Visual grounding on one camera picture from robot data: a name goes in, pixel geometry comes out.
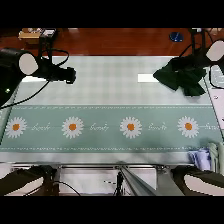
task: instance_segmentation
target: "purple cloth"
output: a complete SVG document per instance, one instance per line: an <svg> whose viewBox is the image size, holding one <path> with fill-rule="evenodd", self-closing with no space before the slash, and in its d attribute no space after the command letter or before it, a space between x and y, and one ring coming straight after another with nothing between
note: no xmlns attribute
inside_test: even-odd
<svg viewBox="0 0 224 224"><path fill-rule="evenodd" d="M195 166L204 171L211 170L211 157L209 154L209 149L201 148L198 151L190 151L190 158Z"/></svg>

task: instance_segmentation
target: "orange flower center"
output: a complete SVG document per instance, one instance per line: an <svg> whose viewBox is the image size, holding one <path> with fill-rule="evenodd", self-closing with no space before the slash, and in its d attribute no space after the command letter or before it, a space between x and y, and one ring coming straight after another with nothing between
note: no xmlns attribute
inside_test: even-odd
<svg viewBox="0 0 224 224"><path fill-rule="evenodd" d="M190 124L190 123L186 123L185 124L185 128L187 129L187 130L192 130L192 124Z"/></svg>
<svg viewBox="0 0 224 224"><path fill-rule="evenodd" d="M13 126L12 126L12 129L13 129L13 131L18 131L19 130L19 124L14 124Z"/></svg>
<svg viewBox="0 0 224 224"><path fill-rule="evenodd" d="M134 124L128 124L128 130L133 131L135 129Z"/></svg>
<svg viewBox="0 0 224 224"><path fill-rule="evenodd" d="M70 129L71 131L74 131L74 130L76 129L76 124L70 124L70 125L69 125L69 129Z"/></svg>

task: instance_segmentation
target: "table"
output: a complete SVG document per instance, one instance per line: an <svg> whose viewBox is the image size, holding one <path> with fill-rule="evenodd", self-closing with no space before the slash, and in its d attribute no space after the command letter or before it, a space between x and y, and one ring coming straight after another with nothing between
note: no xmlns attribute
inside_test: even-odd
<svg viewBox="0 0 224 224"><path fill-rule="evenodd" d="M73 85L50 83L2 118L8 120L8 126L0 161L189 163L189 150L222 141L222 133L208 93L192 98L185 97L181 89L174 92L158 82L138 83L138 74L153 74L171 58L71 56L63 67L77 71ZM63 59L53 57L53 62ZM22 82L15 102L43 84ZM209 88L206 80L200 84ZM184 127L192 130L190 136Z"/></svg>

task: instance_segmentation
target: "wooden floor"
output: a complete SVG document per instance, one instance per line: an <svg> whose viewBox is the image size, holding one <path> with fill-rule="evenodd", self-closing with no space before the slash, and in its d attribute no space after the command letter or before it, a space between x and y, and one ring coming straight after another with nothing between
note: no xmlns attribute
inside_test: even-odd
<svg viewBox="0 0 224 224"><path fill-rule="evenodd" d="M169 34L175 31L183 34L183 42L174 43L169 39ZM224 37L223 30L213 39L220 37ZM70 55L178 56L190 43L186 28L70 28L59 32L54 48L67 50ZM0 36L2 47L24 48L38 54L37 46L19 40L17 32Z"/></svg>

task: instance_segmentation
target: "daisy print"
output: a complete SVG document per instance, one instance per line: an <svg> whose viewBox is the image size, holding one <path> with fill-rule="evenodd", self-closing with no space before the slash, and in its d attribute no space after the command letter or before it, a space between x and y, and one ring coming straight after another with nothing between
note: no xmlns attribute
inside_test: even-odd
<svg viewBox="0 0 224 224"><path fill-rule="evenodd" d="M135 138L141 134L142 125L140 121L134 117L126 117L123 119L120 125L120 131L126 138Z"/></svg>
<svg viewBox="0 0 224 224"><path fill-rule="evenodd" d="M199 127L194 118L182 117L179 119L177 127L179 128L178 130L182 132L182 135L188 138L194 138L199 133Z"/></svg>
<svg viewBox="0 0 224 224"><path fill-rule="evenodd" d="M75 138L82 134L81 131L83 130L83 126L83 121L78 117L69 117L65 122L63 122L63 135L65 135L66 138Z"/></svg>
<svg viewBox="0 0 224 224"><path fill-rule="evenodd" d="M17 138L26 130L26 121L22 117L14 117L6 126L6 135L8 138Z"/></svg>

